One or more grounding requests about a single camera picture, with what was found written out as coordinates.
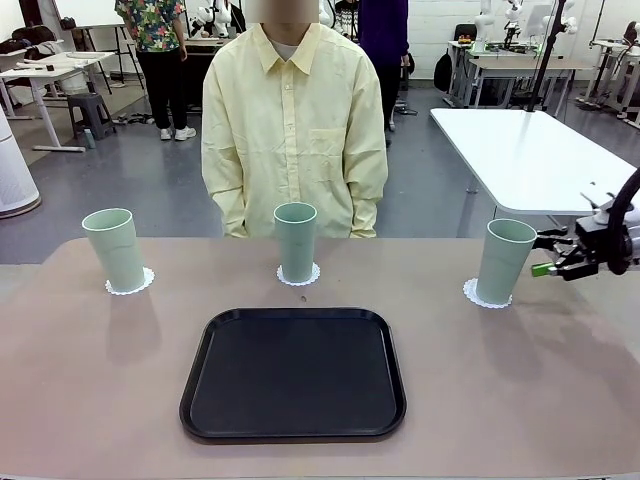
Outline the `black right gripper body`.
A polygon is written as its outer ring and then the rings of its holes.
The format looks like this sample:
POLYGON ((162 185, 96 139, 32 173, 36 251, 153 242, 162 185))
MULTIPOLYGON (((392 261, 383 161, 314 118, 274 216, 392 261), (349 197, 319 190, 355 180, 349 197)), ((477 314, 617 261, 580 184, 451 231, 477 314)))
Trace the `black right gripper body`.
POLYGON ((610 229, 594 219, 578 219, 575 231, 588 259, 606 264, 611 273, 628 270, 628 229, 622 223, 610 229))

